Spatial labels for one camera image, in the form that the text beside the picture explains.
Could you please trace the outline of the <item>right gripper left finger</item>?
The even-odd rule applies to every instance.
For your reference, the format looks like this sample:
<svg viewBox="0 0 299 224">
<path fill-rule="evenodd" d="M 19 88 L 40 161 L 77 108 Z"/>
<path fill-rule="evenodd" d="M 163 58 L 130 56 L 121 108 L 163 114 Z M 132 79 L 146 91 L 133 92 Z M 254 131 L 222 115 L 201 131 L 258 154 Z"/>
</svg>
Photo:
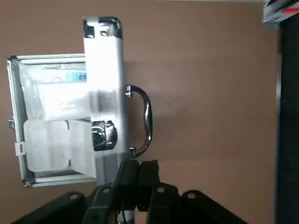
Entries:
<svg viewBox="0 0 299 224">
<path fill-rule="evenodd" d="M 113 182 L 97 186 L 90 196 L 70 191 L 14 221 L 16 224 L 133 224 L 134 206 L 124 208 L 121 185 L 132 189 L 139 162 L 123 161 Z"/>
</svg>

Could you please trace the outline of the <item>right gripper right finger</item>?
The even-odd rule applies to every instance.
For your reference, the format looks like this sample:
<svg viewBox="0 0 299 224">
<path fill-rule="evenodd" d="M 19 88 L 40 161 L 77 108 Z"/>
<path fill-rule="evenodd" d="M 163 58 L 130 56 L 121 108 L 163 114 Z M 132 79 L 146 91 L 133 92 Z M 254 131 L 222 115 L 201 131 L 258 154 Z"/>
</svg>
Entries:
<svg viewBox="0 0 299 224">
<path fill-rule="evenodd" d="M 245 221 L 198 190 L 179 194 L 159 178 L 156 160 L 143 161 L 138 176 L 138 210 L 148 224 L 243 224 Z"/>
</svg>

